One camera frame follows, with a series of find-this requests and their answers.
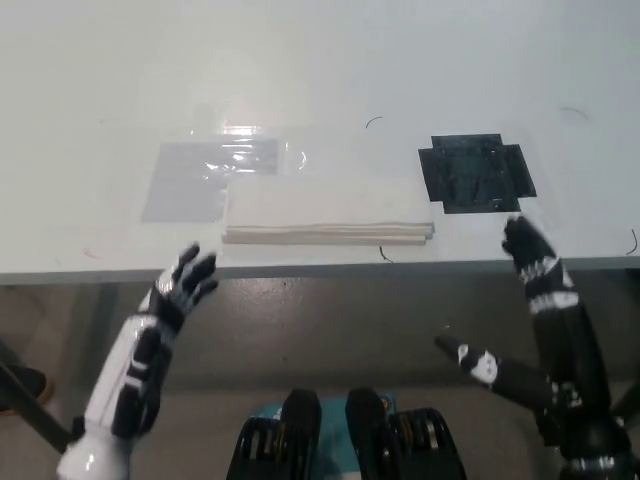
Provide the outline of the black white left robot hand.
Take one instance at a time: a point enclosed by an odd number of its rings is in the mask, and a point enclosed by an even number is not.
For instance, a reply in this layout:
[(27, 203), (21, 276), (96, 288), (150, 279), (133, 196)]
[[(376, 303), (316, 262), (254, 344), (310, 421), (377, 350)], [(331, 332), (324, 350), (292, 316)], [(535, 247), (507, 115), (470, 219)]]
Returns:
[(153, 427), (174, 343), (199, 302), (213, 292), (216, 255), (188, 246), (151, 284), (124, 321), (84, 413), (87, 433), (133, 441)]

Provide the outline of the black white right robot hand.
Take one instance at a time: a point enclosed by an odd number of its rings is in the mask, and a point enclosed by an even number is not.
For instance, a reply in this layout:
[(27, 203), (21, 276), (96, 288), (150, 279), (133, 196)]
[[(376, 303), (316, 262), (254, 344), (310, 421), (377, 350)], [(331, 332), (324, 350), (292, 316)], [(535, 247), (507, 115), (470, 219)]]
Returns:
[(573, 415), (597, 415), (611, 399), (591, 321), (561, 257), (524, 216), (509, 218), (511, 256), (531, 315), (539, 366), (532, 368), (448, 335), (436, 346), (473, 380), (533, 412), (547, 446), (559, 445)]

